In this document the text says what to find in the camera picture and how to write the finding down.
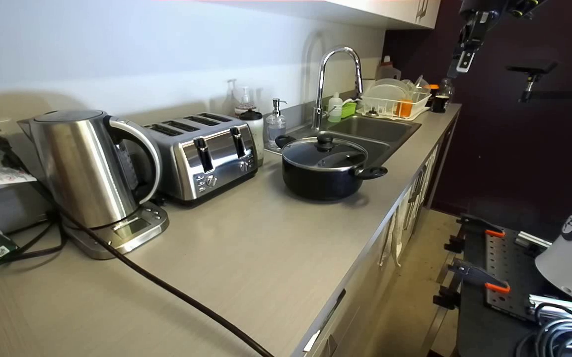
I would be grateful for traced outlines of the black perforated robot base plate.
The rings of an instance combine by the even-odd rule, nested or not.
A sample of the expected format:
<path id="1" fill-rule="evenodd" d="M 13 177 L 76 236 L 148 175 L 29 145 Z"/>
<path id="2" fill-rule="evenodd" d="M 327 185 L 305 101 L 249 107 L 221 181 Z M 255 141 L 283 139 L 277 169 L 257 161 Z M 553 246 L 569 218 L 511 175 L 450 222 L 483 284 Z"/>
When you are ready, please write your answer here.
<path id="1" fill-rule="evenodd" d="M 505 288 L 487 290 L 485 302 L 491 309 L 531 321 L 531 296 L 545 288 L 545 278 L 535 266 L 543 250 L 545 244 L 527 238 L 521 230 L 485 232 L 485 270 L 505 282 Z"/>

